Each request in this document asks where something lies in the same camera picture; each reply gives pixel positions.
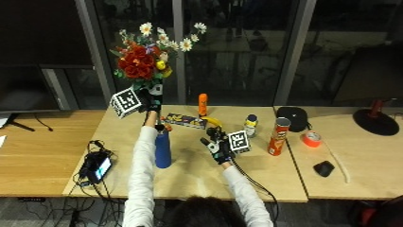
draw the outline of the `white sleeve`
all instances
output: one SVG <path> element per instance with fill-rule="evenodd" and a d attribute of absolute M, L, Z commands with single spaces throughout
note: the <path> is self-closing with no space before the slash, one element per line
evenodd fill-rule
<path fill-rule="evenodd" d="M 129 198 L 125 203 L 124 227 L 154 226 L 154 139 L 153 127 L 141 128 L 133 149 Z"/>
<path fill-rule="evenodd" d="M 235 166 L 230 166 L 223 172 L 229 189 L 238 202 L 242 215 L 249 227 L 273 227 L 270 214 L 265 203 L 258 197 L 247 178 L 241 174 Z"/>

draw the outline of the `orange bottle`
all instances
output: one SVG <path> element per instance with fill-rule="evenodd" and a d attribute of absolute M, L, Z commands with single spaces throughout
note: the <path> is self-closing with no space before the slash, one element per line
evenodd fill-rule
<path fill-rule="evenodd" d="M 199 117 L 206 116 L 206 100 L 207 96 L 205 93 L 199 94 Z"/>

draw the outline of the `blue bottle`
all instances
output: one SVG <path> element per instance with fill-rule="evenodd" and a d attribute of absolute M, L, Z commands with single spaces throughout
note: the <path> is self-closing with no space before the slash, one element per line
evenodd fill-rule
<path fill-rule="evenodd" d="M 156 125 L 158 136 L 154 139 L 154 164 L 158 168 L 168 168 L 172 165 L 172 147 L 169 142 L 169 132 L 164 125 Z"/>

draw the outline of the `wooden table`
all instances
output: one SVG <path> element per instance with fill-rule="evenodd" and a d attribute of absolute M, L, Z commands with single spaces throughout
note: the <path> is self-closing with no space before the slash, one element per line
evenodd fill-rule
<path fill-rule="evenodd" d="M 394 136 L 382 136 L 363 130 L 354 122 L 352 113 L 359 108 L 302 107 L 309 113 L 313 131 L 322 136 L 318 148 L 309 148 L 299 136 L 287 135 L 301 178 L 309 199 L 387 200 L 403 194 L 403 120 L 396 117 L 400 132 Z M 383 109 L 384 114 L 402 112 Z M 346 182 L 342 169 L 347 172 Z M 323 178 L 313 166 L 328 161 L 335 169 Z"/>
<path fill-rule="evenodd" d="M 198 107 L 194 106 L 164 106 L 162 108 L 162 115 L 168 113 L 198 115 Z M 285 148 L 279 156 L 271 156 L 266 152 L 269 138 L 273 133 L 273 108 L 215 106 L 209 107 L 207 111 L 211 117 L 223 121 L 223 129 L 227 133 L 242 130 L 247 115 L 251 113 L 257 114 L 259 125 L 257 136 L 250 139 L 251 151 L 237 156 L 238 165 L 251 178 L 273 192 L 279 201 L 307 201 L 290 151 Z M 144 113 L 133 113 L 126 118 L 120 119 L 109 108 L 92 138 L 102 140 L 105 147 L 113 150 L 118 156 L 105 177 L 106 189 L 113 198 L 128 197 L 132 149 L 138 137 L 144 117 Z M 222 176 L 223 170 L 217 165 L 209 150 L 201 143 L 201 137 L 207 138 L 205 130 L 180 125 L 172 126 L 173 164 L 165 169 L 156 169 L 154 197 L 157 199 L 182 199 L 199 195 L 233 200 Z M 82 159 L 77 165 L 76 173 L 81 165 Z M 106 195 L 101 183 L 100 189 Z M 84 191 L 89 195 L 97 196 L 90 186 L 85 187 Z M 273 200 L 262 191 L 258 192 L 263 201 Z M 85 196 L 81 189 L 78 187 L 74 188 L 72 179 L 65 186 L 62 194 L 65 196 Z"/>
<path fill-rule="evenodd" d="M 24 113 L 15 122 L 36 131 L 13 125 L 0 129 L 0 135 L 8 136 L 0 148 L 1 197 L 61 196 L 104 112 L 37 113 L 53 131 L 36 121 L 33 113 Z"/>

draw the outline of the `black glove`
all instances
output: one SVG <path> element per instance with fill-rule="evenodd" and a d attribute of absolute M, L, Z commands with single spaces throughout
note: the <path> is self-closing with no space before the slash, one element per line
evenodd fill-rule
<path fill-rule="evenodd" d="M 230 160 L 231 155 L 229 152 L 229 143 L 226 141 L 219 141 L 218 144 L 215 144 L 210 143 L 205 138 L 202 138 L 201 142 L 209 148 L 211 156 L 218 165 Z"/>
<path fill-rule="evenodd" d="M 157 98 L 149 93 L 148 89 L 141 89 L 137 92 L 137 97 L 141 102 L 141 107 L 138 108 L 138 112 L 149 112 L 149 111 L 161 111 L 161 103 L 162 103 L 162 97 Z"/>

